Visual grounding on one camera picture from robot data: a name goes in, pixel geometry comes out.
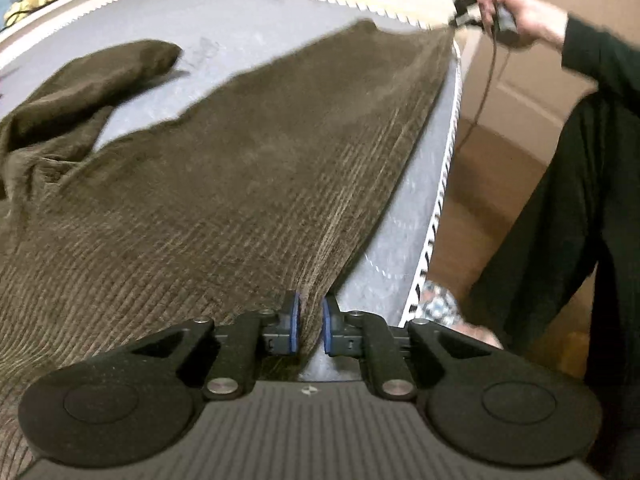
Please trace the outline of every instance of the black pants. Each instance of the black pants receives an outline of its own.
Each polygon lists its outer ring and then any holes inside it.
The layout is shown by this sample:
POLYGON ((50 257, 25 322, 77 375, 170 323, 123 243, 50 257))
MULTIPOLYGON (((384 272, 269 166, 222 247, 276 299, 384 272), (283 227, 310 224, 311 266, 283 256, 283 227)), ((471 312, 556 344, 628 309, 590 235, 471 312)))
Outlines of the black pants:
POLYGON ((472 287, 469 322, 516 353, 596 272, 585 382, 605 421, 590 463, 640 478, 640 118, 606 92, 584 98, 514 227, 472 287))

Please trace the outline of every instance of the wooden floor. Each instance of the wooden floor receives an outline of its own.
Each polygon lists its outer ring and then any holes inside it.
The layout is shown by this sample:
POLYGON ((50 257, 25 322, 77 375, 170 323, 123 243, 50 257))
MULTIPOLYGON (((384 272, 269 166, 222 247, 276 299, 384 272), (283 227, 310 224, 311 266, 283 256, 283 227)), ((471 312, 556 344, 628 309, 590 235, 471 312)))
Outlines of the wooden floor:
MULTIPOLYGON (((468 132, 461 120, 458 140, 468 132)), ((545 167, 502 137, 478 127, 456 154, 447 184, 429 277, 462 298, 507 234, 545 167)), ((593 280, 564 308, 529 357, 557 367, 570 332, 588 332, 593 280)))

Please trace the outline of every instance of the person's wrist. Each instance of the person's wrist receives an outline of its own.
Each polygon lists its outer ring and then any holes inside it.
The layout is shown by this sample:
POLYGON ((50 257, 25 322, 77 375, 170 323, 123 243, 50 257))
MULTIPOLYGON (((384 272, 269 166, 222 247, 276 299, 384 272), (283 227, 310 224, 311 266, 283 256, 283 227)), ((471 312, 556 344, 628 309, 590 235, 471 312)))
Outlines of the person's wrist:
POLYGON ((569 15, 565 10, 549 7, 543 15, 540 39, 556 50, 562 50, 569 15))

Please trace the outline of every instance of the bed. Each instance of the bed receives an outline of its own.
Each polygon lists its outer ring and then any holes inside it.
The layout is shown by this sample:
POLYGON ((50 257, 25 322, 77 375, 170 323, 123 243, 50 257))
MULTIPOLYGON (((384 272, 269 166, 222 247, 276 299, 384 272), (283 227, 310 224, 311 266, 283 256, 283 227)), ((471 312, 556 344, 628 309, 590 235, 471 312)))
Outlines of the bed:
MULTIPOLYGON (((0 118, 66 62, 127 41, 155 38, 184 55, 160 85, 121 104, 95 146, 175 117, 237 72, 250 70, 368 18, 407 32, 424 22, 351 0, 112 0, 75 16, 0 67, 0 118)), ((367 247, 336 290, 342 310, 366 310, 401 326, 415 316, 449 173, 460 109, 460 52, 392 200, 367 247)), ((329 358, 319 346, 300 378, 349 380, 358 364, 329 358)))

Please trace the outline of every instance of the brown corduroy garment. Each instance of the brown corduroy garment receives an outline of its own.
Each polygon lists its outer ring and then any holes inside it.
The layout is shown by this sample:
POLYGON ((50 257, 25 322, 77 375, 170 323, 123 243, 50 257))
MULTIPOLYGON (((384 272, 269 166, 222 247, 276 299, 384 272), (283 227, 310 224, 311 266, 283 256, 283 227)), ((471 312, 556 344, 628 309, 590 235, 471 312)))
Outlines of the brown corduroy garment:
POLYGON ((277 308, 287 288, 305 298, 308 354, 319 299, 388 202, 451 43, 358 22, 90 153, 113 107, 180 54, 141 41, 74 60, 5 117, 0 478, 31 459, 20 396, 57 367, 198 314, 277 308))

